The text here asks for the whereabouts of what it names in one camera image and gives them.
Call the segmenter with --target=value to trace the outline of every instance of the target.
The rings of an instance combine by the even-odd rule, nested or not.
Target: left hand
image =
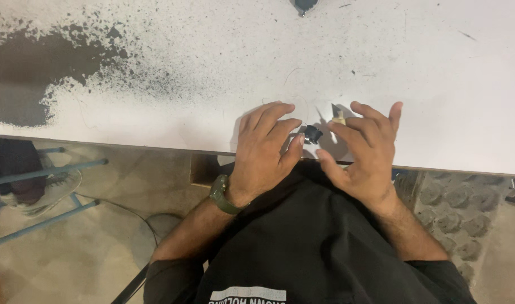
[[[242,207],[271,190],[291,172],[302,156],[304,135],[297,135],[284,155],[282,145],[289,133],[301,125],[298,119],[278,119],[293,112],[293,104],[265,104],[241,119],[235,168],[229,176],[226,198]]]

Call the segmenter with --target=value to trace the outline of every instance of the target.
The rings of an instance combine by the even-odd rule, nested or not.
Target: white table
[[[234,152],[238,119],[263,102],[314,124],[331,103],[402,100],[394,164],[515,174],[515,0],[322,0],[304,18],[288,0],[0,0],[6,20],[44,31],[95,11],[139,54],[117,58],[126,76],[67,77],[48,88],[48,125],[0,135]]]

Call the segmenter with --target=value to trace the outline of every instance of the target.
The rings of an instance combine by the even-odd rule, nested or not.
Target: finger
[[[249,120],[250,114],[242,116],[241,123],[239,124],[239,134],[243,133],[247,129]]]
[[[274,128],[279,118],[285,114],[291,113],[295,110],[295,105],[291,103],[279,103],[273,107],[266,109],[255,127],[255,130],[261,134],[267,135]]]
[[[346,142],[346,145],[348,146],[349,151],[353,154],[355,160],[359,160],[361,156],[364,156],[369,152],[370,146],[368,145],[368,142],[364,140],[359,131],[334,122],[329,122],[328,127],[329,130]]]
[[[282,144],[288,138],[289,133],[293,131],[294,128],[297,128],[302,124],[302,120],[298,119],[288,119],[278,121],[274,128],[269,132],[267,138],[276,142],[277,144],[282,146]]]
[[[278,105],[279,103],[282,103],[282,102],[280,100],[277,100],[275,102],[266,103],[266,104],[262,105],[261,107],[255,109],[252,113],[248,114],[250,116],[249,121],[248,121],[248,129],[254,130],[256,128],[256,126],[258,125],[258,122],[259,122],[263,112],[265,112],[269,108],[272,108],[272,107]]]
[[[344,170],[336,164],[333,156],[324,149],[317,149],[316,154],[320,159],[321,169],[325,172],[330,181],[333,182],[333,185],[340,189],[344,187],[349,178]]]
[[[358,101],[353,101],[350,106],[353,112],[361,114],[365,118],[374,120],[380,130],[386,130],[386,128],[390,126],[389,119],[371,106],[361,104]]]
[[[346,127],[359,131],[370,148],[379,146],[382,141],[380,129],[377,127],[376,122],[372,119],[349,117],[346,118]]]
[[[400,126],[400,116],[402,114],[403,105],[402,101],[395,102],[389,111],[389,121],[395,135],[396,131],[398,131],[398,127]]]
[[[288,150],[282,155],[278,166],[284,172],[291,172],[302,156],[302,145],[304,143],[304,135],[300,134],[294,137],[289,143]]]

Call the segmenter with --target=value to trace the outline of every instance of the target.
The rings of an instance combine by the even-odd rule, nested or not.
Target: wristwatch
[[[227,214],[235,215],[243,211],[248,205],[244,207],[237,207],[227,200],[223,194],[227,188],[227,181],[227,175],[219,175],[211,186],[209,197],[218,206],[218,208],[220,208],[221,211],[224,211]]]

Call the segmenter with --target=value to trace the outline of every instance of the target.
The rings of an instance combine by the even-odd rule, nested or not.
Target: hand
[[[288,176],[302,156],[304,135],[297,135],[284,155],[280,149],[301,120],[279,121],[295,109],[280,101],[265,104],[241,119],[235,168],[229,176],[226,198],[236,206],[250,203]]]
[[[342,170],[329,152],[318,149],[321,168],[335,187],[361,201],[370,211],[390,214],[398,202],[391,170],[402,102],[391,107],[389,118],[357,101],[351,103],[351,109],[363,117],[349,117],[345,126],[329,122],[329,130],[347,143],[353,164]]]

